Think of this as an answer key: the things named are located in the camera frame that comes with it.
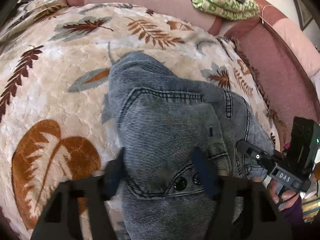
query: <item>green patterned cloth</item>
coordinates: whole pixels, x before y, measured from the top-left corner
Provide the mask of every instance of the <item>green patterned cloth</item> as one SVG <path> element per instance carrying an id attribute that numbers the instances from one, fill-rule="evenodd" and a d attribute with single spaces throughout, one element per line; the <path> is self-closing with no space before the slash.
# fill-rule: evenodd
<path id="1" fill-rule="evenodd" d="M 260 12 L 259 5 L 254 0 L 245 0 L 243 4 L 236 0 L 192 0 L 192 3 L 201 11 L 228 20 L 246 20 Z"/>

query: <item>picture frame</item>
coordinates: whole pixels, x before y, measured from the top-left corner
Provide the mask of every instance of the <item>picture frame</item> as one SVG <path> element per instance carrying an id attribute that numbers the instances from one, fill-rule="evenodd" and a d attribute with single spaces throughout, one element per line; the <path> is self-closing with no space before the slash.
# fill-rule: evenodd
<path id="1" fill-rule="evenodd" d="M 313 20 L 313 16 L 301 0 L 293 0 L 297 9 L 300 29 L 303 31 Z"/>

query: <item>finger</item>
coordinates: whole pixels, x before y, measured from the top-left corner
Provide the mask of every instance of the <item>finger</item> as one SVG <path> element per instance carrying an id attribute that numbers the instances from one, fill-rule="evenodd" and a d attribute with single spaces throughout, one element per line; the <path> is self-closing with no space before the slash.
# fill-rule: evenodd
<path id="1" fill-rule="evenodd" d="M 275 179 L 271 179 L 268 186 L 267 186 L 267 190 L 268 190 L 273 202 L 276 204 L 279 202 L 279 197 L 276 194 L 277 187 L 278 187 L 278 182 Z"/>
<path id="2" fill-rule="evenodd" d="M 282 193 L 281 198 L 286 201 L 289 198 L 293 197 L 296 194 L 296 192 L 292 189 L 286 190 L 285 192 Z"/>
<path id="3" fill-rule="evenodd" d="M 287 208 L 290 208 L 294 205 L 294 203 L 297 201 L 297 199 L 299 198 L 299 194 L 297 194 L 296 196 L 294 196 L 292 199 L 288 200 L 285 205 L 280 208 L 280 211 L 285 210 Z"/>

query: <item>denim jeans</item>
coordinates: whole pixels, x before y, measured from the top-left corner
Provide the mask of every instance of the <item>denim jeans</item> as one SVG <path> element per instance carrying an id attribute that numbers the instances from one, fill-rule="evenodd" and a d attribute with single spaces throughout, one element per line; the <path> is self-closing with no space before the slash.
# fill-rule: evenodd
<path id="1" fill-rule="evenodd" d="M 134 52 L 111 68 L 108 100 L 125 147 L 121 198 L 131 239 L 203 239 L 217 203 L 196 183 L 195 147 L 231 176 L 266 174 L 236 151 L 241 139 L 269 154 L 274 145 L 235 93 L 181 79 Z M 234 220 L 242 206 L 236 198 Z"/>

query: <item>brown fern pattern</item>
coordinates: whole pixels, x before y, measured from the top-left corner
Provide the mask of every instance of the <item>brown fern pattern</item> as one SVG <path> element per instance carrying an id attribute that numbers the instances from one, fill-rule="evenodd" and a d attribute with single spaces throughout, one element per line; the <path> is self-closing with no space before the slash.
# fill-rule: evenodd
<path id="1" fill-rule="evenodd" d="M 113 29 L 101 26 L 102 24 L 104 24 L 104 20 L 101 20 L 101 19 L 96 20 L 94 22 L 91 22 L 90 20 L 86 20 L 84 21 L 84 23 L 78 23 L 78 24 L 72 24 L 72 25 L 68 24 L 63 26 L 62 28 L 68 29 L 70 33 L 80 32 L 80 33 L 86 33 L 86 34 L 94 31 L 98 27 L 114 31 Z"/>
<path id="2" fill-rule="evenodd" d="M 216 75 L 209 74 L 208 79 L 210 79 L 210 81 L 212 80 L 219 81 L 218 87 L 230 90 L 230 79 L 229 79 L 229 74 L 227 70 L 223 69 L 221 70 L 221 72 L 217 70 L 217 74 Z"/>
<path id="3" fill-rule="evenodd" d="M 147 9 L 146 13 L 152 16 L 155 12 L 153 10 Z"/>
<path id="4" fill-rule="evenodd" d="M 238 83 L 238 85 L 240 86 L 240 88 L 242 89 L 242 91 L 248 96 L 252 98 L 252 91 L 253 88 L 250 87 L 243 79 L 243 77 L 241 76 L 240 72 L 238 70 L 236 70 L 235 68 L 233 69 L 233 73 L 235 75 L 236 81 Z"/>
<path id="5" fill-rule="evenodd" d="M 148 44 L 152 41 L 153 46 L 157 43 L 159 46 L 164 49 L 164 45 L 176 46 L 176 44 L 184 44 L 185 42 L 179 37 L 172 37 L 168 33 L 163 32 L 162 30 L 157 29 L 157 26 L 152 22 L 146 20 L 134 20 L 128 17 L 124 17 L 131 22 L 128 24 L 129 31 L 133 31 L 132 35 L 139 34 L 139 40 L 145 38 L 145 43 Z"/>
<path id="6" fill-rule="evenodd" d="M 68 7 L 66 4 L 57 4 L 47 7 L 45 10 L 39 12 L 34 16 L 35 22 L 42 22 L 45 19 L 50 20 L 51 18 L 56 18 L 58 15 L 63 15 L 65 13 L 59 14 L 58 11 L 62 8 Z"/>
<path id="7" fill-rule="evenodd" d="M 237 59 L 237 62 L 241 68 L 241 72 L 243 75 L 248 75 L 251 73 L 250 70 L 247 68 L 247 66 L 245 65 L 245 63 L 241 59 Z"/>
<path id="8" fill-rule="evenodd" d="M 1 94 L 0 100 L 0 122 L 2 116 L 5 114 L 6 104 L 10 104 L 10 98 L 15 97 L 17 93 L 17 86 L 22 85 L 21 76 L 28 77 L 28 68 L 33 68 L 33 60 L 38 60 L 37 54 L 42 53 L 40 50 L 43 45 L 34 47 L 22 54 L 21 59 L 17 65 L 16 70 L 14 71 L 11 78 L 8 79 L 8 84 L 5 87 L 4 92 Z"/>

